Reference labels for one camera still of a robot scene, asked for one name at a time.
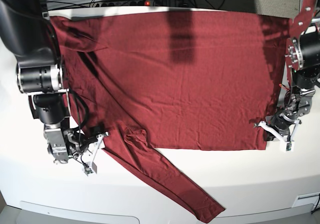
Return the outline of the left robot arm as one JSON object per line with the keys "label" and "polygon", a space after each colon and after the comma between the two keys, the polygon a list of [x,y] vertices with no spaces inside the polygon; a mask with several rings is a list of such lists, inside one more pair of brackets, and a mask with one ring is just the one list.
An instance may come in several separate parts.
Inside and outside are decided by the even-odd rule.
{"label": "left robot arm", "polygon": [[301,0],[286,41],[287,92],[284,105],[272,116],[255,123],[264,130],[265,141],[279,141],[284,152],[294,150],[294,136],[308,114],[320,77],[320,0]]}

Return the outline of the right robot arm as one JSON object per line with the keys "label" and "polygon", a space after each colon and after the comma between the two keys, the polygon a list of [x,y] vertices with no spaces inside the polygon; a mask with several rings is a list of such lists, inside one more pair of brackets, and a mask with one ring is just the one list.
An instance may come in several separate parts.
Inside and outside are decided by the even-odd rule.
{"label": "right robot arm", "polygon": [[96,173],[95,157],[108,132],[98,126],[90,137],[81,132],[89,108],[64,87],[64,60],[48,12],[40,0],[0,1],[0,37],[17,60],[19,91],[27,94],[33,118],[44,125],[48,153],[56,164],[74,159],[86,175]]}

